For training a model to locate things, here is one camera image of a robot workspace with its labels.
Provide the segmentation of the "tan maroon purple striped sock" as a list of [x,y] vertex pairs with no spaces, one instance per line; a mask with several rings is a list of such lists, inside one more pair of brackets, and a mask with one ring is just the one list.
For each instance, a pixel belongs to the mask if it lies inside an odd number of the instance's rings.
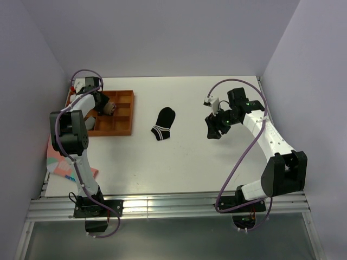
[[107,104],[105,104],[105,106],[103,108],[103,113],[105,115],[112,116],[114,114],[116,108],[117,108],[117,105],[114,102],[108,102]]

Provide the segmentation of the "grey rolled sock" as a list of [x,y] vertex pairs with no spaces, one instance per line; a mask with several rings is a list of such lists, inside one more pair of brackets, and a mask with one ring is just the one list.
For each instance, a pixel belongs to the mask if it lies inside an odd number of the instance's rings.
[[94,130],[94,126],[95,126],[95,122],[96,122],[96,118],[94,117],[88,117],[86,120],[85,120],[85,126],[86,126],[86,129],[88,131],[92,131]]

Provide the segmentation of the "pink patterned sock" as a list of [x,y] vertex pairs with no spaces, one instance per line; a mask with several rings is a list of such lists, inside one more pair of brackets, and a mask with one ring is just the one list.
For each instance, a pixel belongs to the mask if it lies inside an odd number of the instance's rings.
[[76,182],[78,179],[75,168],[71,167],[68,158],[65,158],[53,149],[51,136],[48,139],[46,166],[49,173],[64,177],[73,182]]

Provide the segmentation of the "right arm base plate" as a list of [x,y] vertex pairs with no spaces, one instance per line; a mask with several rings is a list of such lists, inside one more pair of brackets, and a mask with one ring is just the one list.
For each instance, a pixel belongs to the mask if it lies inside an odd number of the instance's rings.
[[266,211],[264,200],[256,199],[246,201],[242,196],[222,196],[214,204],[216,211],[221,214],[236,213],[232,216],[233,224],[239,230],[248,231],[256,226],[256,214]]

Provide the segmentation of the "black sock white stripes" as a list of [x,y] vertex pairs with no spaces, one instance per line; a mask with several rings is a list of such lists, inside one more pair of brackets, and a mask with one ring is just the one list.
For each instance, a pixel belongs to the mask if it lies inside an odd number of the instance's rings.
[[170,137],[171,126],[175,120],[176,113],[170,107],[163,108],[159,114],[151,132],[155,135],[157,141],[166,140]]

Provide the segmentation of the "orange compartment tray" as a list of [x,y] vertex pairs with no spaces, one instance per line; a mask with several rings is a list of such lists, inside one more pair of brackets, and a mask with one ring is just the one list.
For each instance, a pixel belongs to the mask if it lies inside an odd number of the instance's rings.
[[132,133],[133,111],[134,111],[134,92],[132,90],[113,90],[103,91],[117,108],[112,116],[99,115],[94,110],[95,101],[92,94],[83,97],[72,110],[81,110],[84,121],[88,117],[96,118],[94,130],[88,131],[89,137],[110,137],[110,136],[129,136]]

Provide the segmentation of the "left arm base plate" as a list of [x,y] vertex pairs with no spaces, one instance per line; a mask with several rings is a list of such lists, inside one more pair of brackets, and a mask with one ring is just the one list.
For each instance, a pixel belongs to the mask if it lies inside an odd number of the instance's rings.
[[109,227],[111,217],[121,217],[123,213],[123,200],[102,200],[106,206],[100,206],[87,197],[78,197],[75,203],[73,217],[85,220],[85,230],[89,233],[104,233]]

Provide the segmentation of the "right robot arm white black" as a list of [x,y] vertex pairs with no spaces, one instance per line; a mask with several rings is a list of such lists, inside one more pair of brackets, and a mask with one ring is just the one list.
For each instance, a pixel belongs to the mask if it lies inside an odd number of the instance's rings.
[[204,105],[211,108],[205,118],[208,126],[208,139],[220,139],[227,134],[232,125],[242,124],[253,135],[254,140],[246,148],[236,165],[239,166],[254,144],[259,144],[267,164],[259,180],[237,187],[232,202],[226,204],[222,195],[218,195],[215,209],[219,213],[233,211],[246,212],[254,203],[266,198],[273,198],[304,189],[307,156],[303,151],[296,151],[279,134],[267,117],[264,102],[249,100],[243,88],[228,92],[229,109],[220,107],[217,97],[208,95]]

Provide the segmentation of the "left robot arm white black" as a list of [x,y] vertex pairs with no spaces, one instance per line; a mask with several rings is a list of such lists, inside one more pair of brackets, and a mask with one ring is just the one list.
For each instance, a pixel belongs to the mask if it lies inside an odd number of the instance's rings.
[[85,86],[75,94],[73,101],[49,116],[52,147],[67,159],[76,179],[75,207],[91,216],[114,211],[106,205],[87,157],[89,137],[84,118],[96,105],[106,104],[102,97],[103,85],[99,77],[85,78]]

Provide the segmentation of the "aluminium front rail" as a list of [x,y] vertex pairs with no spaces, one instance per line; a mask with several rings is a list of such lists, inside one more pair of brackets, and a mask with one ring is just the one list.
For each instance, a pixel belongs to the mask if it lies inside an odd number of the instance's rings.
[[[74,220],[73,204],[68,197],[42,197],[32,200],[25,218],[15,259],[24,259],[36,222]],[[105,196],[105,200],[123,201],[123,219],[152,219],[180,217],[215,217],[215,192],[168,193],[130,196]],[[266,200],[272,214],[300,213],[304,219],[315,259],[326,259],[325,252],[314,226],[311,209],[304,192],[295,192]]]

